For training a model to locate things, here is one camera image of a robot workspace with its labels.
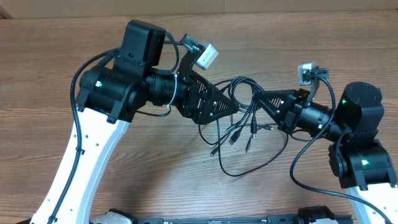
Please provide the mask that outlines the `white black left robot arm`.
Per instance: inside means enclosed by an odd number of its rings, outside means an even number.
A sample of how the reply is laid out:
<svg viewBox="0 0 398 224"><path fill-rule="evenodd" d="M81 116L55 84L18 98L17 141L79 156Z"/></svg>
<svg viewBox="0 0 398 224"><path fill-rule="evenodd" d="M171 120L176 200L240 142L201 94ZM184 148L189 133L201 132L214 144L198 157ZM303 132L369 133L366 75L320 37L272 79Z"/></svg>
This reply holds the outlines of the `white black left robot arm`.
<svg viewBox="0 0 398 224"><path fill-rule="evenodd" d="M159 26L130 21L121 46L91 58L72 79L70 139L32 223L89 222L109 158L147 102L174 106L200 125L235 114L238 105L193 70L217 56L209 43L189 35L176 41Z"/></svg>

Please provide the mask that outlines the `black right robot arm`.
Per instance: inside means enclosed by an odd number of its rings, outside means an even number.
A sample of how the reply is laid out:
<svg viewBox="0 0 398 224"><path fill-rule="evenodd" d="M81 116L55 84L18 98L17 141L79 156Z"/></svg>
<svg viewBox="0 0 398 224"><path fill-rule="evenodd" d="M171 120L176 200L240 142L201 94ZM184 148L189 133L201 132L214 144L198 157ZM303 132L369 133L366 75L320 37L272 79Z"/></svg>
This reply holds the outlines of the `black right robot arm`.
<svg viewBox="0 0 398 224"><path fill-rule="evenodd" d="M327 80L317 79L310 91L262 91L254 96L279 130L292 134L300 128L312 137L293 160L290 178L303 189L347 198L360 223L397 223L397 214L386 205L397 198L397 175L389 153L376 138L384 115L380 89L350 83L339 100L331 96L332 106L327 107L313 100L320 82L332 89ZM317 139L331 141L329 164L345 193L311 187L294 176L299 159Z"/></svg>

